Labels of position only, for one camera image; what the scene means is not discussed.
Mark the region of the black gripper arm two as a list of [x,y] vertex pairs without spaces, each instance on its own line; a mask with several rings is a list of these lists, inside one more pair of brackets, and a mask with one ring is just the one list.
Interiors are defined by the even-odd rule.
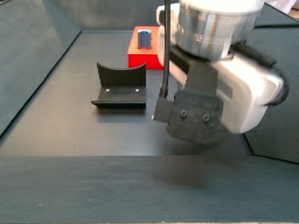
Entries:
[[217,71],[207,64],[189,66],[184,88],[173,101],[157,99],[153,119],[167,123],[171,137],[197,144],[211,144],[220,133],[223,101],[216,96]]

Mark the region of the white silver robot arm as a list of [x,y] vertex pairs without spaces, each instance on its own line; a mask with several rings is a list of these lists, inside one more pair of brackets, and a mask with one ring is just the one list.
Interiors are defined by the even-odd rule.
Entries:
[[263,0],[179,0],[156,9],[163,86],[153,119],[169,136],[208,144],[220,128],[253,129],[287,89],[275,62],[245,45]]

